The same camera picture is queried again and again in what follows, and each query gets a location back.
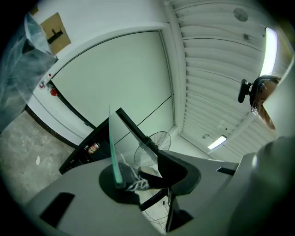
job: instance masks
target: concrete floor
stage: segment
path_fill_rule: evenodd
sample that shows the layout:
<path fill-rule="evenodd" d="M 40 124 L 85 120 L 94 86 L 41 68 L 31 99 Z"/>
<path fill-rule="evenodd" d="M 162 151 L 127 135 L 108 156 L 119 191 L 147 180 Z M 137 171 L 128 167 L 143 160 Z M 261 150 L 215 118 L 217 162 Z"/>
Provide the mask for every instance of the concrete floor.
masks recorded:
<path fill-rule="evenodd" d="M 0 171 L 14 199 L 26 204 L 59 178 L 73 150 L 21 113 L 0 135 Z"/>

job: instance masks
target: white ceiling panel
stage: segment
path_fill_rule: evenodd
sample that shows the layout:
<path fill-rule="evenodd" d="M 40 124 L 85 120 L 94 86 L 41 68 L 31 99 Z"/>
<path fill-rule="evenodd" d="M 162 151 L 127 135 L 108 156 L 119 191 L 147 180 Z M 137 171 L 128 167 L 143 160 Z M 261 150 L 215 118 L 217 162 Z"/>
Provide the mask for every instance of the white ceiling panel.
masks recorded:
<path fill-rule="evenodd" d="M 212 157 L 239 162 L 274 135 L 249 113 L 248 99 L 237 101 L 241 80 L 253 82 L 261 72 L 265 27 L 272 26 L 264 10 L 252 1 L 173 0 L 186 59 L 186 104 L 181 135 Z M 239 21 L 236 8 L 248 19 Z M 228 140 L 209 152 L 221 135 Z"/>

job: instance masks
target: can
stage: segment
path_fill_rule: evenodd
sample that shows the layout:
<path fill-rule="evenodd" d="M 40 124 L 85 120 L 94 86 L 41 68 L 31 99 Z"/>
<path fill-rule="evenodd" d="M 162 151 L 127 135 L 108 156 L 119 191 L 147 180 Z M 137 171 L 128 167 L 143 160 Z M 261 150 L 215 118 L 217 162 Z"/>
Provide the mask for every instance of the can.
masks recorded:
<path fill-rule="evenodd" d="M 90 148 L 88 148 L 88 152 L 90 154 L 95 153 L 99 148 L 100 148 L 99 144 L 95 142 L 94 144 L 90 146 Z"/>

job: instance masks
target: cable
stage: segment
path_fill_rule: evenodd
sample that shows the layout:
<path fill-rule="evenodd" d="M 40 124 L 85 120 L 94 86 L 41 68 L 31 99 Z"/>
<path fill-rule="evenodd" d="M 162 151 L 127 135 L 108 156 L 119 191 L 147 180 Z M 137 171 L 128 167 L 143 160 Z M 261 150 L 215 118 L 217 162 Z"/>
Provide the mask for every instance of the cable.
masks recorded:
<path fill-rule="evenodd" d="M 165 207 L 165 209 L 166 209 L 166 211 L 167 211 L 167 214 L 169 214 L 169 211 L 168 211 L 168 209 L 166 208 L 166 206 L 163 204 L 163 206 Z"/>
<path fill-rule="evenodd" d="M 162 227 L 162 225 L 160 224 L 160 222 L 158 221 L 159 219 L 154 219 L 154 218 L 152 218 L 152 217 L 150 217 L 153 221 L 150 221 L 151 223 L 156 223 L 156 224 L 158 224 L 158 225 L 160 225 L 161 226 L 161 228 L 162 228 L 162 230 L 164 230 L 164 232 L 166 233 L 166 230 Z"/>
<path fill-rule="evenodd" d="M 133 175 L 134 175 L 134 177 L 136 179 L 136 181 L 132 185 L 130 185 L 126 189 L 126 191 L 134 192 L 135 190 L 146 190 L 146 189 L 148 189 L 149 188 L 148 181 L 146 179 L 138 176 L 135 173 L 134 169 L 125 161 L 124 156 L 121 153 L 120 153 L 120 155 L 121 155 L 121 157 L 123 159 L 123 162 L 125 163 L 125 165 L 127 165 L 131 169 L 131 171 L 133 172 Z"/>

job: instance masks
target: black trim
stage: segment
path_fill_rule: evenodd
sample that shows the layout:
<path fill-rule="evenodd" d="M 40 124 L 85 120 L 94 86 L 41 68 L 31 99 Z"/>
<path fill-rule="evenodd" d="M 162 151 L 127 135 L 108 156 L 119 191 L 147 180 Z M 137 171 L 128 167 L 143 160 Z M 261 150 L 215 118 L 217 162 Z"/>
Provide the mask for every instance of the black trim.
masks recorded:
<path fill-rule="evenodd" d="M 61 92 L 56 88 L 56 86 L 54 85 L 53 81 L 50 80 L 48 82 L 48 84 L 52 85 L 54 87 L 54 89 L 57 92 L 57 97 L 62 101 L 62 103 L 64 103 L 66 105 L 66 107 L 73 112 L 76 116 L 78 116 L 78 118 L 80 120 L 82 120 L 84 122 L 85 125 L 91 127 L 92 129 L 96 129 L 96 127 L 90 123 L 84 116 L 82 116 L 68 101 L 67 99 L 65 99 L 65 97 L 61 94 Z"/>
<path fill-rule="evenodd" d="M 186 195 L 195 189 L 201 180 L 201 172 L 197 167 L 165 151 L 159 150 L 157 156 L 158 171 L 169 182 L 174 195 Z"/>
<path fill-rule="evenodd" d="M 138 175 L 146 179 L 150 189 L 165 189 L 171 187 L 173 183 L 170 182 L 169 179 L 161 178 L 155 175 L 150 175 L 148 173 L 138 171 Z"/>
<path fill-rule="evenodd" d="M 74 197 L 74 194 L 60 193 L 45 209 L 40 218 L 56 228 Z"/>
<path fill-rule="evenodd" d="M 53 129 L 51 129 L 47 124 L 45 124 L 32 110 L 31 108 L 29 108 L 28 105 L 26 105 L 26 107 L 24 108 L 24 110 L 43 128 L 45 129 L 49 134 L 51 134 L 52 136 L 56 137 L 57 139 L 59 139 L 60 141 L 62 141 L 63 143 L 69 145 L 72 148 L 77 148 L 78 145 L 72 143 L 71 141 L 67 140 L 66 138 L 64 138 L 63 136 L 61 136 L 60 134 L 58 134 L 57 132 L 55 132 Z"/>
<path fill-rule="evenodd" d="M 65 160 L 65 162 L 62 164 L 62 166 L 59 169 L 59 172 L 61 174 L 64 174 L 65 172 L 67 172 L 68 170 L 76 167 L 77 163 L 79 162 L 79 158 L 82 156 L 90 156 L 90 154 L 84 149 L 85 146 L 89 146 L 92 145 L 94 142 L 100 142 L 100 139 L 104 139 L 106 142 L 108 142 L 109 140 L 109 129 L 108 129 L 108 123 L 109 120 L 108 118 L 105 119 L 104 122 L 102 122 L 97 128 L 95 128 L 95 130 L 93 130 L 81 143 L 80 145 L 71 153 L 71 155 Z M 102 159 L 108 158 L 109 156 L 107 156 L 106 152 L 104 153 L 104 151 L 102 150 L 102 147 L 100 149 L 103 154 L 104 157 L 101 157 Z"/>
<path fill-rule="evenodd" d="M 118 203 L 140 205 L 139 196 L 136 193 L 118 188 L 114 180 L 112 165 L 100 173 L 99 185 L 106 195 Z"/>
<path fill-rule="evenodd" d="M 175 230 L 178 227 L 188 223 L 192 219 L 193 217 L 190 214 L 188 214 L 186 211 L 181 210 L 179 208 L 179 205 L 175 196 L 172 196 L 167 224 L 166 224 L 166 232 Z"/>
<path fill-rule="evenodd" d="M 162 189 L 158 193 L 156 193 L 154 196 L 152 196 L 150 199 L 146 200 L 144 203 L 142 203 L 139 206 L 139 209 L 143 212 L 147 210 L 152 205 L 156 204 L 158 201 L 163 199 L 163 197 L 168 195 L 168 189 Z"/>
<path fill-rule="evenodd" d="M 116 111 L 117 115 L 121 118 L 121 120 L 126 124 L 127 128 L 137 136 L 144 144 L 147 144 L 149 141 L 149 137 L 146 137 L 144 133 L 137 127 L 137 125 L 130 119 L 130 117 L 125 113 L 122 108 L 119 108 Z"/>
<path fill-rule="evenodd" d="M 218 168 L 216 171 L 227 174 L 227 175 L 231 175 L 231 176 L 233 176 L 236 172 L 235 170 L 231 170 L 231 169 L 223 168 L 223 167 Z"/>

